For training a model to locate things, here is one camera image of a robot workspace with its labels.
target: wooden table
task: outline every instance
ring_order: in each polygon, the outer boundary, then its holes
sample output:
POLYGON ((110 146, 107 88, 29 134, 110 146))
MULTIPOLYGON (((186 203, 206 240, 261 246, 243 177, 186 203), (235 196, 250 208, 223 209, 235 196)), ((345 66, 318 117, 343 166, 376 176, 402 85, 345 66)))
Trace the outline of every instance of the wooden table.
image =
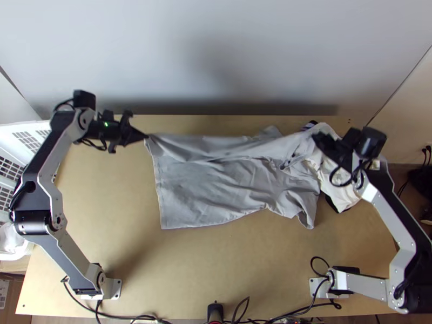
MULTIPOLYGON (((239 136, 269 125, 290 134, 311 119, 327 122, 340 135, 351 126, 345 117, 313 116, 135 116, 131 123, 147 133, 239 136)), ((103 302, 102 311, 110 314, 203 319, 207 305, 218 300, 230 316, 250 296, 246 316, 271 318, 310 303, 311 257, 387 277, 396 253, 368 203, 336 214, 322 197, 313 230, 266 210, 220 226, 162 231, 152 160, 141 143, 119 147, 115 155, 74 146, 57 181, 71 236, 90 261, 123 279, 120 299, 103 302)), ((17 313, 93 317, 67 295, 59 282, 63 276, 36 247, 17 313)), ((340 303, 341 310, 319 307, 308 316, 390 312, 385 303, 362 295, 340 303)))

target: white cloth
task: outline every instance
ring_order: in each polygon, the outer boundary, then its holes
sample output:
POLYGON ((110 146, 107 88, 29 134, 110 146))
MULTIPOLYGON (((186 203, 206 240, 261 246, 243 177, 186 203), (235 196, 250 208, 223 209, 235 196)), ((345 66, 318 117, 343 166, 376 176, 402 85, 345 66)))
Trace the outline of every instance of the white cloth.
POLYGON ((162 229, 223 224, 265 208, 313 228, 320 190, 338 211, 355 204, 351 186, 328 182, 333 162, 311 137, 318 131, 336 137, 324 123, 285 137, 273 126, 256 137, 150 135, 162 229))

